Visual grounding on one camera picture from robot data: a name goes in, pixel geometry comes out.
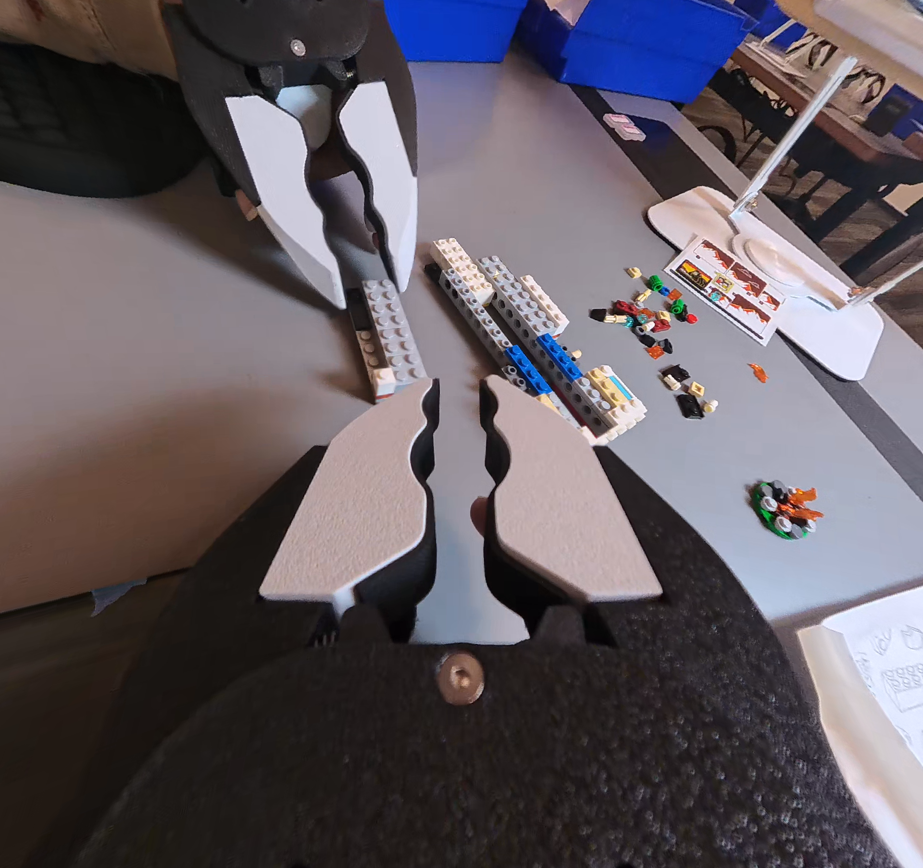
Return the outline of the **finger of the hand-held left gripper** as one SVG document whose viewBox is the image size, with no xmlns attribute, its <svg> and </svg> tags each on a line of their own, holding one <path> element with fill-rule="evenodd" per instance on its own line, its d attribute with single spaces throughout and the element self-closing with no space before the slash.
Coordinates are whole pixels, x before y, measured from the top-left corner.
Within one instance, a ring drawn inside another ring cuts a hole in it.
<svg viewBox="0 0 923 868">
<path fill-rule="evenodd" d="M 379 255 L 404 292 L 416 251 L 418 184 L 386 83 L 357 85 L 340 105 L 335 124 L 363 187 L 364 217 Z"/>
<path fill-rule="evenodd" d="M 340 265 L 307 186 L 308 145 L 299 119 L 256 94 L 227 97 L 225 104 L 259 195 L 261 220 L 317 293 L 344 309 Z"/>
</svg>

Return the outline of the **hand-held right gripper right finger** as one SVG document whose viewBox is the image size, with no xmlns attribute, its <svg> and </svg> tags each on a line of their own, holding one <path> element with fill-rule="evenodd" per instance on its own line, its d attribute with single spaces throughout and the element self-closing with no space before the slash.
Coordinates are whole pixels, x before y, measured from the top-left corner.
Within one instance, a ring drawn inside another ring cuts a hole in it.
<svg viewBox="0 0 923 868">
<path fill-rule="evenodd" d="M 494 487 L 484 571 L 492 595 L 536 636 L 570 608 L 584 639 L 610 639 L 599 605 L 658 600 L 663 588 L 594 448 L 536 398 L 483 379 L 480 420 Z"/>
</svg>

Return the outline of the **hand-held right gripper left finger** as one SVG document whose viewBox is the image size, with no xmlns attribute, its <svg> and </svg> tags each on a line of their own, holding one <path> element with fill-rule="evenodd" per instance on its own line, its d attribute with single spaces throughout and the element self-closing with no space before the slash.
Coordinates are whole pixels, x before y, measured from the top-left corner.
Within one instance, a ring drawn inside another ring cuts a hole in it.
<svg viewBox="0 0 923 868">
<path fill-rule="evenodd" d="M 259 594 L 329 605 L 337 619 L 375 608 L 397 643 L 435 582 L 439 381 L 425 378 L 366 410 L 323 450 Z"/>
</svg>

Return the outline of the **small grey lego assembly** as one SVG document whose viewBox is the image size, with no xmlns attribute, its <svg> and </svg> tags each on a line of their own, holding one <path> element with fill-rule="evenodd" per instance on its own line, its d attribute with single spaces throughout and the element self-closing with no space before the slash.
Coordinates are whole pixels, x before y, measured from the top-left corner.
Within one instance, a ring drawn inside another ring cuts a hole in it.
<svg viewBox="0 0 923 868">
<path fill-rule="evenodd" d="M 373 402 L 428 377 L 392 281 L 363 281 L 347 290 L 346 300 Z"/>
</svg>

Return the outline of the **long grey blue lego assembly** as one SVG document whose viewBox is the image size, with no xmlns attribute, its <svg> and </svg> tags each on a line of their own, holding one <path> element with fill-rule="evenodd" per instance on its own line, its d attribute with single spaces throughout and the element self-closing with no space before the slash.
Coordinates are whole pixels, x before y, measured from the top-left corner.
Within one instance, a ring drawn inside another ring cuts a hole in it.
<svg viewBox="0 0 923 868">
<path fill-rule="evenodd" d="M 513 385 L 550 407 L 593 446 L 637 427 L 647 408 L 611 366 L 584 368 L 562 345 L 569 319 L 531 275 L 497 256 L 472 259 L 456 239 L 429 245 L 429 278 Z"/>
</svg>

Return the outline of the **pile of small lego pieces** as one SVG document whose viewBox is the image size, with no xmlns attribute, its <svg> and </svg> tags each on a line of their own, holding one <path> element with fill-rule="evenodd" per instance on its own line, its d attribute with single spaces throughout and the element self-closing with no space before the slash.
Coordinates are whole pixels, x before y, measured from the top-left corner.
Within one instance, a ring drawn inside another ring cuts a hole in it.
<svg viewBox="0 0 923 868">
<path fill-rule="evenodd" d="M 643 276 L 636 267 L 629 268 L 627 274 L 642 282 L 640 290 L 628 299 L 617 298 L 608 307 L 591 308 L 589 318 L 628 330 L 652 360 L 673 356 L 675 345 L 670 333 L 678 326 L 694 326 L 698 315 L 689 310 L 683 293 L 665 285 L 658 275 Z M 684 418 L 703 419 L 717 410 L 718 400 L 708 399 L 704 385 L 684 366 L 663 363 L 658 374 Z"/>
</svg>

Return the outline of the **round green lego assembly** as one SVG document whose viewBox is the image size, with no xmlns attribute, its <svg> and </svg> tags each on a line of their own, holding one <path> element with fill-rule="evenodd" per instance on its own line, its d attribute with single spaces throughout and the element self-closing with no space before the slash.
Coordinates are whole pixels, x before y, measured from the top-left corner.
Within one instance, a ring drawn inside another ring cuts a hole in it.
<svg viewBox="0 0 923 868">
<path fill-rule="evenodd" d="M 779 480 L 758 481 L 749 491 L 749 503 L 763 526 L 780 539 L 805 539 L 817 531 L 823 513 L 813 507 L 815 488 L 802 490 Z"/>
</svg>

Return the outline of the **lego sticker sheet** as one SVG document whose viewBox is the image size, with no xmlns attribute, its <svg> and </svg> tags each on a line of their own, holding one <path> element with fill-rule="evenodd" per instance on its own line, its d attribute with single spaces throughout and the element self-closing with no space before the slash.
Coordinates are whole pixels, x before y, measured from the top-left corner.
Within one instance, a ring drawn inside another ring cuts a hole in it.
<svg viewBox="0 0 923 868">
<path fill-rule="evenodd" d="M 663 279 L 715 309 L 766 346 L 776 333 L 788 292 L 737 253 L 694 237 L 663 269 Z"/>
</svg>

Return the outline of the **black mesh chair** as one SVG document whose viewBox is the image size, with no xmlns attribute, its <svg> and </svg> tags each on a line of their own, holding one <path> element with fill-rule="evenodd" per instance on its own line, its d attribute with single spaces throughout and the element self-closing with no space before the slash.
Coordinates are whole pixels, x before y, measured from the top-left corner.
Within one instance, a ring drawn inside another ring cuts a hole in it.
<svg viewBox="0 0 923 868">
<path fill-rule="evenodd" d="M 176 82 L 1 44 L 3 182 L 131 198 L 171 186 L 206 153 Z"/>
</svg>

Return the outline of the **white book stand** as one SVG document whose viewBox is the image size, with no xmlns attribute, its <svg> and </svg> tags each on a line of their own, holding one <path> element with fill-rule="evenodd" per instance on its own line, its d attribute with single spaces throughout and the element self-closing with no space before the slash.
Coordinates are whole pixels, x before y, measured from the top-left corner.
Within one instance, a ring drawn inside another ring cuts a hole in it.
<svg viewBox="0 0 923 868">
<path fill-rule="evenodd" d="M 793 242 L 769 227 L 756 207 L 766 182 L 860 62 L 921 95 L 921 0 L 776 0 L 792 20 L 804 23 L 838 49 L 833 65 L 753 179 L 736 199 L 697 187 L 653 205 L 654 232 L 681 252 L 668 270 L 690 262 L 718 290 L 716 266 L 706 252 L 721 251 L 782 292 L 767 330 L 748 332 L 767 343 L 778 331 L 834 376 L 860 380 L 883 333 L 871 290 L 856 292 Z"/>
</svg>

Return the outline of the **white paper bag line drawings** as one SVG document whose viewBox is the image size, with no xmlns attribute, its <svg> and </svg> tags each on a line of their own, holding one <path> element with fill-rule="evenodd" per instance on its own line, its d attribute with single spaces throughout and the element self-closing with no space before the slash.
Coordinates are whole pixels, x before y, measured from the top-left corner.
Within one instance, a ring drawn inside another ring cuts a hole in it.
<svg viewBox="0 0 923 868">
<path fill-rule="evenodd" d="M 823 730 L 871 826 L 922 865 L 922 587 L 841 611 L 798 641 Z"/>
</svg>

